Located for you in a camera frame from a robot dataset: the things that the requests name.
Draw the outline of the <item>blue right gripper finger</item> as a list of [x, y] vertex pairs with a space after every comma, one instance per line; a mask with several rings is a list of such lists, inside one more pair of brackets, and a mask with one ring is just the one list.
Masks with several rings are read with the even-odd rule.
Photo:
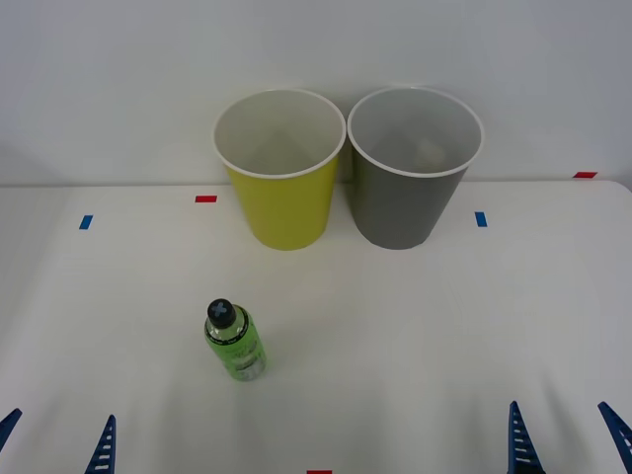
[[597, 405], [622, 460], [632, 460], [631, 429], [604, 401]]
[[512, 401], [508, 428], [508, 473], [544, 474], [517, 401]]

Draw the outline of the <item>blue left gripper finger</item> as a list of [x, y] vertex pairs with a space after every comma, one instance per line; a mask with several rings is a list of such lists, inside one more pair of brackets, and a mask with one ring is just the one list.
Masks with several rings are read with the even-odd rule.
[[0, 422], [0, 442], [6, 442], [23, 412], [16, 408]]
[[109, 415], [85, 474], [114, 474], [117, 452], [117, 419]]

